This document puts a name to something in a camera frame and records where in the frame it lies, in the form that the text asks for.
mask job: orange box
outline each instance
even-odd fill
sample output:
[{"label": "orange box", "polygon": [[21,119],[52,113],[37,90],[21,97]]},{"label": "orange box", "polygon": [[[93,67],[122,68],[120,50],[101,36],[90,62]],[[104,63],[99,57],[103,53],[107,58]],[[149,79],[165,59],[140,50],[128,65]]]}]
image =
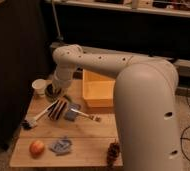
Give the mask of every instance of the orange box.
[{"label": "orange box", "polygon": [[83,70],[83,99],[88,107],[113,107],[115,80]]}]

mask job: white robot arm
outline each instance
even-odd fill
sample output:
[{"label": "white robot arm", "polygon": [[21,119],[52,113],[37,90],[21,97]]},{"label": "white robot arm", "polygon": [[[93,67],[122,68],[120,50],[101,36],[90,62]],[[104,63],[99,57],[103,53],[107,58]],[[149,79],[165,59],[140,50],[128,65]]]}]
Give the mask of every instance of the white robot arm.
[{"label": "white robot arm", "polygon": [[66,91],[77,67],[116,79],[114,109],[125,171],[183,170],[175,114],[178,74],[171,63],[145,55],[85,54],[78,45],[57,48],[53,58],[55,91]]}]

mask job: white cup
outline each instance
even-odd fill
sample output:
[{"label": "white cup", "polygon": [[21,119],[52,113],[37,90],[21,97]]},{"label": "white cup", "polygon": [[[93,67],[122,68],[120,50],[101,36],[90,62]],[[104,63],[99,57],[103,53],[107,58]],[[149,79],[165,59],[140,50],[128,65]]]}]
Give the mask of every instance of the white cup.
[{"label": "white cup", "polygon": [[46,89],[47,83],[44,79],[36,79],[32,82],[32,88],[35,90],[36,94],[38,94],[40,97],[45,97],[45,89]]}]

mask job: wooden tabletop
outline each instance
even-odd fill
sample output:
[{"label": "wooden tabletop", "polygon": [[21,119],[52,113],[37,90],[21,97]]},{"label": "wooden tabletop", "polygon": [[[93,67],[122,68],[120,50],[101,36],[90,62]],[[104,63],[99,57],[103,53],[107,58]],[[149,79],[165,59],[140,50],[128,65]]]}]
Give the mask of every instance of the wooden tabletop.
[{"label": "wooden tabletop", "polygon": [[[38,126],[32,130],[21,130],[19,139],[14,148],[10,160],[11,167],[102,167],[106,166],[107,149],[111,142],[117,138],[117,129],[110,108],[87,108],[82,99],[82,82],[74,80],[68,94],[75,103],[82,106],[81,110],[87,113],[97,114],[101,117],[100,123],[78,117],[75,122],[64,120],[49,120],[48,116],[38,121]],[[27,116],[33,116],[41,112],[50,103],[45,98],[33,96]],[[72,141],[71,153],[56,156],[48,149],[57,138],[67,136]],[[37,159],[30,156],[29,145],[33,140],[41,140],[45,143],[44,153]],[[114,164],[122,165],[119,156]]]}]

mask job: apple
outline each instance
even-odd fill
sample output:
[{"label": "apple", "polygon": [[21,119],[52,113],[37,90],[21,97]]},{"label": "apple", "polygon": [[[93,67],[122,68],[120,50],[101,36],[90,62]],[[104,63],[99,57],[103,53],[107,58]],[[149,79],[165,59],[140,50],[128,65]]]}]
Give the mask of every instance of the apple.
[{"label": "apple", "polygon": [[29,146],[29,152],[32,155],[33,158],[39,157],[45,149],[45,145],[40,140],[33,141]]}]

